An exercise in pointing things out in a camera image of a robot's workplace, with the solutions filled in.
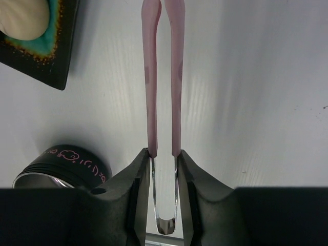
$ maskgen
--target tongs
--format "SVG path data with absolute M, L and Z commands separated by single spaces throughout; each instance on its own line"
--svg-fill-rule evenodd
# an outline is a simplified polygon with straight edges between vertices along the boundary
M 184 0 L 165 0 L 171 24 L 171 94 L 172 94 L 172 155 L 175 157 L 175 213 L 169 220 L 161 219 L 156 207 L 155 158 L 157 156 L 157 61 L 156 33 L 161 14 L 160 0 L 144 0 L 142 5 L 143 58 L 145 61 L 148 151 L 152 164 L 154 210 L 159 233 L 168 235 L 175 230 L 178 206 L 177 167 L 181 152 L 181 91 L 183 44 L 185 37 Z

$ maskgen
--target white surface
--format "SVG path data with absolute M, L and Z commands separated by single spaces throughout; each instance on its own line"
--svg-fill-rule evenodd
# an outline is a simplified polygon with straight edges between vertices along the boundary
M 82 1 L 64 92 L 0 65 L 1 186 L 54 144 L 83 146 L 114 174 L 147 145 L 141 2 Z M 186 0 L 182 147 L 214 177 L 231 187 L 328 185 L 327 13 L 326 0 Z M 157 40 L 158 202 L 170 218 L 165 9 Z M 154 233 L 151 197 L 148 222 Z

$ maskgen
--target black plate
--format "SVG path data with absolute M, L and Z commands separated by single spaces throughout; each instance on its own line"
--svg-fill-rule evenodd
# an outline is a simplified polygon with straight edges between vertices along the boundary
M 64 90 L 71 60 L 73 33 L 79 0 L 48 0 L 51 18 L 49 28 L 40 38 L 20 41 L 0 32 L 0 62 L 59 90 Z M 50 48 L 28 49 L 36 41 Z

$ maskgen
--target white round object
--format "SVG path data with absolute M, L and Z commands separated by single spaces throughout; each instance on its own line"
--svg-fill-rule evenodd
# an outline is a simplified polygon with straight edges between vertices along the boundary
M 0 0 L 0 31 L 20 40 L 33 40 L 49 24 L 47 0 Z

